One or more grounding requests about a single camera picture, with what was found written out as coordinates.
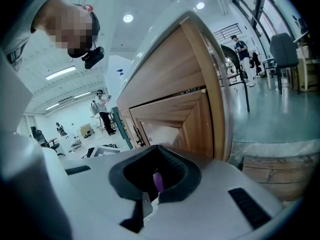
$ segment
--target metal railing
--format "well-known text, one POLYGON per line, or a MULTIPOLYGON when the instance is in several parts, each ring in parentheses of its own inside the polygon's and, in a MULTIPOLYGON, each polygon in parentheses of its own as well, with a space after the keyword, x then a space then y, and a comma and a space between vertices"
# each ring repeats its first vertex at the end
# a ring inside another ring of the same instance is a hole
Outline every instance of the metal railing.
POLYGON ((217 32, 214 32, 213 35, 218 42, 221 42, 223 40, 229 39, 232 35, 239 35, 241 33, 242 32, 238 26, 238 23, 236 23, 236 24, 227 26, 223 29, 220 29, 217 32))

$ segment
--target purple object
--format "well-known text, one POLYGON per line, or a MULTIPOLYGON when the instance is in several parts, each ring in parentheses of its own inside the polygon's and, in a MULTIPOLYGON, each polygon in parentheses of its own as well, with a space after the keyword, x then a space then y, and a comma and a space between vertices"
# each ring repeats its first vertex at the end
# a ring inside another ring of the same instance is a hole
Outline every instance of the purple object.
POLYGON ((164 191, 164 183, 162 181, 160 172, 156 172, 155 174, 153 174, 153 182, 159 193, 164 191))

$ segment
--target neck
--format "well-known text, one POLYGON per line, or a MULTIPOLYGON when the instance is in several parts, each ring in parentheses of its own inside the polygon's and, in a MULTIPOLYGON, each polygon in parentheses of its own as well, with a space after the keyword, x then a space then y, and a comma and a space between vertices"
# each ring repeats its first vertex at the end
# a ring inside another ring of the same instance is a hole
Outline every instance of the neck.
POLYGON ((47 0, 36 13, 31 28, 49 32, 55 30, 56 19, 67 11, 68 5, 63 0, 47 0))

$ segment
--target black cap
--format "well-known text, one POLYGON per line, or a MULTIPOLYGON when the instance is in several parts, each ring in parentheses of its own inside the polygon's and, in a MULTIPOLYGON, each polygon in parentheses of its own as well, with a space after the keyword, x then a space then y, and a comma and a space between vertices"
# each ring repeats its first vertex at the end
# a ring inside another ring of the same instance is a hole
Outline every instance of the black cap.
POLYGON ((90 16, 92 18, 92 30, 91 30, 91 35, 86 36, 86 41, 85 41, 85 49, 79 48, 79 49, 68 49, 68 55, 71 58, 79 58, 83 55, 85 55, 92 47, 92 44, 97 40, 99 31, 100 31, 100 23, 95 15, 95 13, 92 11, 90 12, 90 16))

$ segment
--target ear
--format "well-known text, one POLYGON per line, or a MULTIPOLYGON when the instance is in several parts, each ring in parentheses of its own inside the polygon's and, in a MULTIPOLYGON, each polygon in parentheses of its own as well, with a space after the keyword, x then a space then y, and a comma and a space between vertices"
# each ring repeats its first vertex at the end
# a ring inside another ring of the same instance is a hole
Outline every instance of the ear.
POLYGON ((82 8, 85 9, 86 11, 88 11, 89 13, 91 13, 94 10, 92 5, 90 5, 90 4, 84 4, 84 5, 82 5, 82 8))

